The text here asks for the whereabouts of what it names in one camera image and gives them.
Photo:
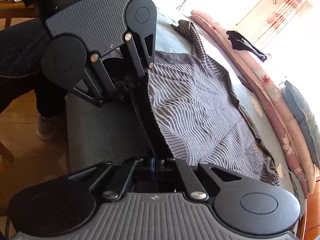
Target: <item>round black joint cover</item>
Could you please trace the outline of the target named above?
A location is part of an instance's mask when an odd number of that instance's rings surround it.
[[[149,10],[145,7],[140,7],[136,11],[136,19],[140,23],[145,23],[147,20],[149,20],[150,13]]]
[[[252,236],[286,232],[300,214],[300,204],[293,194],[249,178],[224,182],[213,209],[224,223]]]
[[[85,77],[87,53],[82,41],[64,35],[54,39],[42,57],[45,76],[65,89],[72,89]]]
[[[96,201],[79,181],[48,181],[16,194],[8,215],[17,232],[51,237],[71,232],[92,216]]]

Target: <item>gray striped blanket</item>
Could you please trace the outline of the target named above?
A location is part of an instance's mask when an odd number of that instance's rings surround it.
[[[174,29],[193,42],[192,55],[156,52],[149,70],[153,113],[175,158],[205,160],[280,186],[274,161],[233,93],[228,72],[204,51],[191,22]]]

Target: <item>gray textured leg pad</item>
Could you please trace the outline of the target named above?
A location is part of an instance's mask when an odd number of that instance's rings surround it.
[[[41,238],[18,233],[12,239]],[[88,223],[73,233],[42,239],[253,240],[223,227],[206,205],[189,202],[182,193],[127,193],[119,202],[104,203]],[[268,239],[296,238],[292,233],[286,233]]]

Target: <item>gray sneaker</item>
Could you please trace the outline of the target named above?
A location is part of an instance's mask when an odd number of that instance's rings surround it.
[[[50,118],[44,118],[39,114],[37,135],[41,140],[48,141],[52,139],[58,130],[63,127],[63,114],[58,114]]]

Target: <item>blue floral pillow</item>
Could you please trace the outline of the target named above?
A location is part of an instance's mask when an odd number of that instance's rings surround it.
[[[307,101],[289,81],[281,84],[281,90],[290,111],[300,125],[313,163],[320,167],[320,132]]]

